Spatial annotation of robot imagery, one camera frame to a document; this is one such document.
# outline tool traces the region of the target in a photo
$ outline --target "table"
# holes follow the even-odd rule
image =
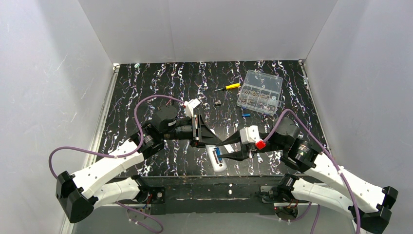
[[[282,106],[273,116],[243,110],[237,106],[238,89],[214,92],[231,83],[241,83],[248,70],[256,70],[283,78],[280,100]],[[170,95],[181,100],[198,98],[202,103],[195,109],[220,139],[226,139],[237,129],[258,125],[269,132],[283,109],[296,112],[312,133],[326,146],[308,84],[298,61],[225,61],[121,64],[114,87],[105,130],[99,146],[101,153],[116,149],[138,131],[133,110],[139,100],[153,94]],[[214,106],[220,100],[221,106]],[[138,110],[138,118],[149,120],[168,100],[156,98]],[[178,113],[184,117],[183,108]],[[309,140],[307,134],[301,134]],[[260,154],[257,158],[237,162],[225,159],[227,170],[214,172],[205,149],[189,146],[187,140],[168,140],[165,149],[146,160],[143,165],[129,168],[121,176],[246,176],[294,174],[295,170],[280,162],[280,152]]]

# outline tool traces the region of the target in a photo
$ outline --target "clear plastic box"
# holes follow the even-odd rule
[[[237,105],[266,115],[273,115],[279,107],[281,85],[281,77],[248,70]]]

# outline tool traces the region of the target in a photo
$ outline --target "screwdriver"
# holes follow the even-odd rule
[[[228,89],[238,88],[239,86],[240,86],[240,84],[239,84],[239,83],[236,83],[236,84],[230,84],[230,85],[228,85],[228,86],[225,86],[225,88],[222,88],[222,89],[217,89],[217,90],[215,90],[215,91],[219,91],[219,90],[228,90]]]

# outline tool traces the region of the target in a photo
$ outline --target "white wall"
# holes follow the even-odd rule
[[[399,190],[386,233],[412,233],[413,2],[339,0],[306,61],[333,155]]]
[[[79,0],[116,63],[306,58],[337,0]]]
[[[0,233],[56,234],[63,211],[48,155],[87,148],[112,65],[76,0],[0,3]],[[58,153],[58,173],[84,155]]]

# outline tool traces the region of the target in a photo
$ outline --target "red button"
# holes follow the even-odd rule
[[[262,150],[265,147],[265,142],[263,142],[263,140],[258,141],[257,143],[255,143],[255,146],[259,149]]]

